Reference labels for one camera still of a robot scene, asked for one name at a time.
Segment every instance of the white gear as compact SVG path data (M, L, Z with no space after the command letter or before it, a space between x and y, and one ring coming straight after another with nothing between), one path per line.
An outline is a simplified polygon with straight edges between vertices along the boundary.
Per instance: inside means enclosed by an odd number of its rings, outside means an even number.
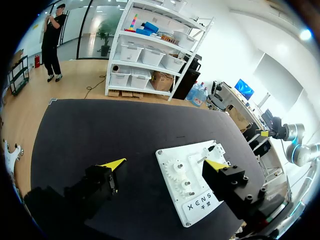
M184 166L184 163L178 159L171 159L164 164L164 169L170 179L179 182L186 178L186 169Z

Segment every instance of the desk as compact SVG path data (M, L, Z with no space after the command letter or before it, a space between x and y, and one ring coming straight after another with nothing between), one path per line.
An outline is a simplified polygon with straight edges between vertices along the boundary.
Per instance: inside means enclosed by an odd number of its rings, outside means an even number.
M224 112L133 101L58 100L48 106L36 135L31 188L51 186L61 194L87 167L126 158L118 194L87 226L119 239L228 240L242 221L226 203L195 225L182 226L155 155L158 149L212 139L222 144L227 161L262 186L261 167Z
M260 129L269 129L268 126L260 121L260 119L262 119L263 113L252 100L245 99L245 97L243 97L241 93L238 92L238 90L236 90L234 87L229 87L225 82L221 84L221 88L222 90L219 91L218 94L222 97L222 102L225 106L233 105L247 119L247 121L249 121L250 123L255 123ZM248 141L248 143L256 140L259 136L260 134L256 134L252 139ZM261 160L263 161L263 163L265 163L262 164L261 168L266 168L264 171L266 176L266 182L264 185L268 185L276 181L281 177L281 175L286 175L286 161L283 161L283 159L286 159L286 157L283 153L281 142L279 139L266 137L253 149L253 151L258 149L266 141L269 141L271 149L267 154L261 157Z

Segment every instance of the computer monitor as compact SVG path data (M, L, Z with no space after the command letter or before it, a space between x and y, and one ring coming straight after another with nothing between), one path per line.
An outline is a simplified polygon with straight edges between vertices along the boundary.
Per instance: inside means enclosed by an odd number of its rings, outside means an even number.
M249 100L255 93L255 91L253 91L252 88L249 87L242 79L236 83L235 89L237 89L247 100Z

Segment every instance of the white storage bin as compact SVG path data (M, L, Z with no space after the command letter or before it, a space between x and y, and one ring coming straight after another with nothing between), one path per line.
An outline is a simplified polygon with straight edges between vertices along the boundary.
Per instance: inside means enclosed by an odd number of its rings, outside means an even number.
M188 34L182 31L174 31L173 37L179 41L178 46L189 51L193 48L193 46L197 42L197 40L194 39L192 36L189 36Z
M110 85L126 86L128 78L131 75L131 68L128 66L119 66L118 72L111 72Z
M144 64L152 65L152 66L158 66L163 56L166 55L163 51L147 46L142 51L142 62Z
M151 74L148 70L140 68L131 69L131 87L137 89L145 89L149 80L151 79Z
M185 0L164 0L163 5L161 6L179 13L186 4L187 1Z
M120 60L128 62L137 62L142 49L144 49L144 46L140 44L123 42L121 43Z
M178 73L186 61L167 54L162 58L161 63L166 69Z

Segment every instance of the ceiling light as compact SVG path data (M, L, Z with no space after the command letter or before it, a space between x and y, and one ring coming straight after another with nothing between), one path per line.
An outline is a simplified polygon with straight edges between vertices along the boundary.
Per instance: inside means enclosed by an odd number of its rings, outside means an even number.
M312 34L309 29L303 30L300 33L300 39L303 41L309 40L312 37Z

